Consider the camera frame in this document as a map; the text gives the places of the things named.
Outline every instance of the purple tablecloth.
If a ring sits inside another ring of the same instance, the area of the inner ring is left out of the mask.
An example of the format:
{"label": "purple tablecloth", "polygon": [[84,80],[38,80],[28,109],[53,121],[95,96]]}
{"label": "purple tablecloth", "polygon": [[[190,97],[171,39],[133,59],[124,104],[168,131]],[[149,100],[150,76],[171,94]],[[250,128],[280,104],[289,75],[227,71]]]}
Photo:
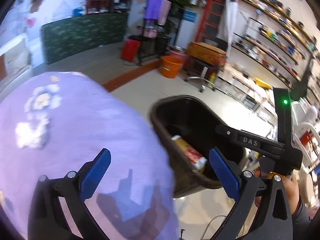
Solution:
{"label": "purple tablecloth", "polygon": [[66,72],[31,78],[0,104],[0,201],[24,237],[39,176],[78,171],[102,148],[111,165],[85,203],[107,236],[177,239],[173,172],[155,133],[103,87]]}

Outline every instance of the silver screw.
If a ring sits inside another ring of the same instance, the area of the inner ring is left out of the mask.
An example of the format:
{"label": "silver screw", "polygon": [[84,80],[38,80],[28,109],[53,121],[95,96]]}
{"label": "silver screw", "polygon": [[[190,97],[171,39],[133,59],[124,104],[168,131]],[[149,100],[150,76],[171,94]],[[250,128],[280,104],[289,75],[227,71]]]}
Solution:
{"label": "silver screw", "polygon": [[71,178],[74,178],[76,176],[76,172],[75,171],[70,171],[68,173],[68,177],[71,179]]}
{"label": "silver screw", "polygon": [[45,181],[46,178],[47,178],[46,175],[41,175],[41,176],[39,177],[39,181],[43,182],[43,181]]}
{"label": "silver screw", "polygon": [[281,178],[280,178],[279,175],[275,175],[274,178],[275,178],[276,181],[281,181]]}
{"label": "silver screw", "polygon": [[243,175],[247,178],[251,178],[252,177],[252,173],[250,171],[244,171]]}

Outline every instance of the blue rubber fingertip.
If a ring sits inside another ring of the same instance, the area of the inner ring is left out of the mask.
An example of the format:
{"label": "blue rubber fingertip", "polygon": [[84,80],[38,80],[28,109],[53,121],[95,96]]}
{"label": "blue rubber fingertip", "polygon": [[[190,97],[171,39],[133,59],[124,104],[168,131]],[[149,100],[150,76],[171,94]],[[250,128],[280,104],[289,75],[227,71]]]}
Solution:
{"label": "blue rubber fingertip", "polygon": [[96,163],[89,170],[87,175],[81,181],[79,197],[82,201],[93,196],[93,193],[97,189],[103,175],[106,173],[111,163],[111,153],[109,150],[101,154]]}
{"label": "blue rubber fingertip", "polygon": [[215,149],[211,149],[209,152],[209,162],[228,197],[238,201],[240,197],[239,182],[227,163]]}

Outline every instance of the snack package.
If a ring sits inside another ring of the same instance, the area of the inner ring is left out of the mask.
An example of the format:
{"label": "snack package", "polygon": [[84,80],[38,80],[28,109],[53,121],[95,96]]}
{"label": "snack package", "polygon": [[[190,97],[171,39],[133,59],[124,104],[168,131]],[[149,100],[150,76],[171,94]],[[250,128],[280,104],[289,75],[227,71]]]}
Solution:
{"label": "snack package", "polygon": [[172,141],[182,150],[189,161],[198,171],[203,171],[207,159],[189,145],[180,135],[175,135],[171,138]]}

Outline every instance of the dark sleeve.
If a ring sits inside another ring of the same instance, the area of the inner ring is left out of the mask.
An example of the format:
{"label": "dark sleeve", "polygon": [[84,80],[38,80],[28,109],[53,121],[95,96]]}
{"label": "dark sleeve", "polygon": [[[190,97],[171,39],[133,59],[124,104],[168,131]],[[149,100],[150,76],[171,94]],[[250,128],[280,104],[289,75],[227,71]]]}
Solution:
{"label": "dark sleeve", "polygon": [[300,235],[306,230],[310,222],[311,218],[308,216],[307,208],[300,197],[297,210],[292,215],[293,240],[299,239]]}

